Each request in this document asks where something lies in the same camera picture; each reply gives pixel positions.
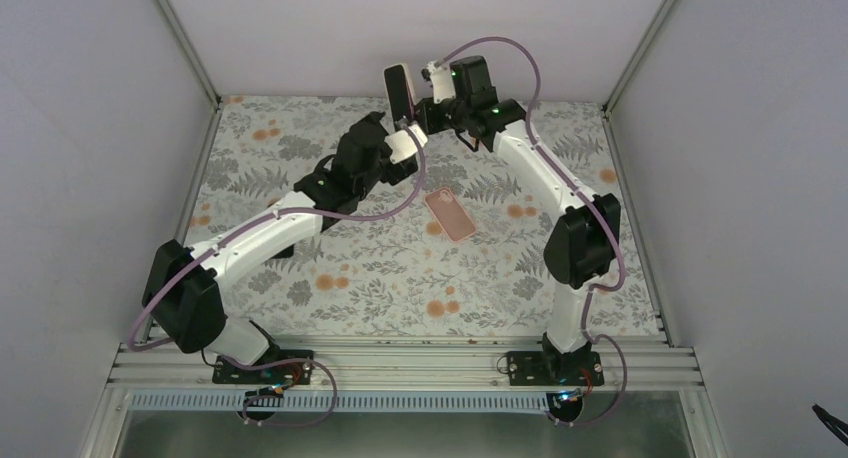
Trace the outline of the black smartphone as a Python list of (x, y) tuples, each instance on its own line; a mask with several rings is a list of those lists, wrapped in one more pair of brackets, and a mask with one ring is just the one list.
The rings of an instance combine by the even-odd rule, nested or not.
[(395, 113), (406, 111), (404, 82), (398, 64), (391, 65), (383, 70), (384, 86), (393, 123)]
[(294, 246), (291, 245), (291, 246), (288, 246), (288, 247), (280, 250), (279, 252), (277, 252), (275, 255), (272, 256), (272, 259), (273, 260), (290, 259), (293, 256), (294, 256)]

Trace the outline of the pink phone case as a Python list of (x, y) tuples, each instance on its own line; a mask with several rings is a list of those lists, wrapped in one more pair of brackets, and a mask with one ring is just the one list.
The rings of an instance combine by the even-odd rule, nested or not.
[(427, 194), (424, 202), (435, 221), (452, 243), (462, 242), (477, 232), (471, 215), (450, 188), (442, 187)]

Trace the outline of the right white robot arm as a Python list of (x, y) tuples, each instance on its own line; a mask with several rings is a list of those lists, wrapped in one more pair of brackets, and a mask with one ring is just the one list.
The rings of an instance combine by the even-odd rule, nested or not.
[(549, 382), (565, 385), (592, 366), (596, 341), (588, 312), (593, 294), (604, 287), (602, 277), (621, 259), (621, 203), (581, 182), (538, 137), (528, 110), (498, 97), (483, 57), (431, 62), (422, 74), (432, 94), (417, 99), (406, 65), (384, 69), (393, 121), (415, 123), (426, 135), (451, 131), (472, 151), (493, 153), (529, 186), (553, 221), (542, 256), (557, 295), (542, 338), (541, 369)]

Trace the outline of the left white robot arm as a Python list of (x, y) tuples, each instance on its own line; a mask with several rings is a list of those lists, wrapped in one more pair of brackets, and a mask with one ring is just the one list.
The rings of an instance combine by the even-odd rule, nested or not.
[(221, 294), (260, 264), (279, 258), (300, 241), (320, 235), (340, 221), (373, 222), (408, 207), (408, 196), (376, 216), (356, 210), (378, 183), (396, 185), (417, 177), (424, 184), (428, 142), (418, 124), (399, 122), (388, 133), (383, 115), (372, 112), (342, 135), (335, 153), (322, 159), (294, 189), (246, 222), (193, 245), (172, 239), (155, 252), (142, 295), (142, 313), (132, 330), (152, 318), (164, 339), (143, 345), (151, 350), (173, 343), (185, 353), (212, 350), (238, 364), (255, 383), (270, 380), (278, 369), (273, 339), (259, 326), (227, 316)]

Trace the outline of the floral table mat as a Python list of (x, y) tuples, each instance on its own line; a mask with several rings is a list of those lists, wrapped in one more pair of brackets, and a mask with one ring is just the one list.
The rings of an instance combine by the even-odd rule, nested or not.
[[(263, 212), (334, 152), (383, 98), (235, 95), (205, 168), (187, 242)], [(453, 242), (413, 181), (380, 184), (341, 222), (269, 260), (222, 294), (226, 313), (279, 335), (538, 336), (555, 280), (543, 260), (554, 226), (546, 201), (495, 154), (452, 134), (431, 137), (424, 190), (450, 190), (475, 224)]]

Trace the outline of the black object at edge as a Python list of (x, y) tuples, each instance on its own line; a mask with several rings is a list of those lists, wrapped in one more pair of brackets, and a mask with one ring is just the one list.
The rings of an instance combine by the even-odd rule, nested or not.
[(846, 422), (832, 415), (818, 404), (813, 404), (811, 409), (829, 432), (831, 432), (844, 445), (848, 445)]

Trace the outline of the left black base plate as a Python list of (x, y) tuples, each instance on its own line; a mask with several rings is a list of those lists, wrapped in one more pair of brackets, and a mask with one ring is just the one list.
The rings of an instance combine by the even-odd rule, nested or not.
[[(282, 360), (313, 358), (314, 352), (312, 350), (283, 349), (275, 355), (263, 357), (257, 363), (257, 366)], [(232, 365), (223, 358), (217, 358), (211, 380), (214, 384), (274, 385), (287, 387), (292, 384), (308, 385), (310, 383), (311, 373), (312, 366), (302, 361), (262, 368), (260, 370), (246, 370)]]

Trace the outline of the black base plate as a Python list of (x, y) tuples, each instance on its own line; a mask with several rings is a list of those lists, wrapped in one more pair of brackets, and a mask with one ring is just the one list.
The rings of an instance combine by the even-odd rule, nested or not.
[[(263, 357), (257, 363), (257, 366), (282, 360), (313, 358), (314, 352), (312, 350), (283, 349), (275, 355)], [(217, 358), (211, 380), (214, 384), (274, 385), (287, 387), (292, 384), (308, 385), (310, 383), (311, 373), (312, 366), (302, 361), (262, 368), (260, 370), (246, 370), (232, 365), (223, 358)]]
[(600, 355), (546, 354), (541, 351), (511, 351), (504, 355), (511, 386), (578, 387), (605, 384)]

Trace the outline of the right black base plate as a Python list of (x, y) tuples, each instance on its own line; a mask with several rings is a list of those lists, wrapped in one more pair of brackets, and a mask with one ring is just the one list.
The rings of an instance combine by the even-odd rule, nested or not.
[(511, 351), (504, 355), (511, 386), (578, 387), (605, 384), (600, 355), (546, 354), (541, 351)]

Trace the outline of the right aluminium frame post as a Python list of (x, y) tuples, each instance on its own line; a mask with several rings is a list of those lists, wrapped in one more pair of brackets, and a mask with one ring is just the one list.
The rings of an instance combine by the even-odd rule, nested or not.
[(678, 1), (679, 0), (662, 0), (655, 11), (651, 21), (637, 43), (635, 50), (628, 59), (624, 70), (616, 81), (607, 101), (603, 105), (604, 117), (607, 120), (609, 120), (615, 112), (615, 109), (625, 94), (630, 82), (639, 70), (643, 59), (648, 54), (657, 35), (662, 30), (664, 23), (667, 21), (667, 18), (674, 10)]

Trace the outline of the aluminium frame post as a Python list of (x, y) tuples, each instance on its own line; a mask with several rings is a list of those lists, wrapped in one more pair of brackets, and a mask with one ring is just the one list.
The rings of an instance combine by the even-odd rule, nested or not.
[(175, 39), (184, 59), (188, 63), (195, 81), (203, 91), (207, 101), (214, 107), (218, 108), (221, 103), (221, 95), (217, 92), (211, 77), (202, 63), (200, 55), (193, 45), (182, 21), (180, 20), (177, 10), (171, 0), (153, 0), (160, 13), (162, 14), (166, 27)]
[(630, 82), (639, 70), (643, 59), (648, 54), (657, 35), (662, 30), (664, 23), (667, 21), (667, 18), (674, 10), (678, 1), (679, 0), (662, 0), (655, 11), (651, 21), (637, 43), (635, 50), (628, 59), (624, 70), (616, 81), (607, 101), (603, 105), (604, 117), (607, 120), (609, 120), (615, 112), (615, 109), (625, 94)]

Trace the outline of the left aluminium frame post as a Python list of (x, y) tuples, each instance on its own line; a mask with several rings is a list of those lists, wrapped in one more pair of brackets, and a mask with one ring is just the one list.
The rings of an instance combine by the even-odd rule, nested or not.
[(221, 95), (217, 92), (211, 77), (202, 63), (200, 55), (193, 45), (182, 21), (180, 20), (177, 10), (171, 0), (153, 0), (160, 13), (162, 14), (166, 27), (175, 39), (184, 59), (188, 63), (195, 81), (203, 91), (207, 101), (214, 107), (218, 108), (221, 103)]

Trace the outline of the aluminium front rail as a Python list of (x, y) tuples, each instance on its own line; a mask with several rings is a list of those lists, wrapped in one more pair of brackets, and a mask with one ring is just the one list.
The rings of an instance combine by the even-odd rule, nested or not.
[[(326, 390), (331, 379), (343, 391), (505, 391), (509, 378), (504, 354), (534, 350), (526, 337), (510, 340), (378, 340), (357, 337), (313, 337), (294, 340), (328, 368), (310, 380)], [(602, 391), (625, 384), (630, 391), (676, 391), (703, 388), (704, 379), (690, 348), (671, 348), (663, 341), (620, 340), (594, 346), (605, 376)], [(110, 387), (201, 388), (212, 383), (212, 369), (197, 355), (167, 345), (148, 352), (120, 347), (107, 378)]]

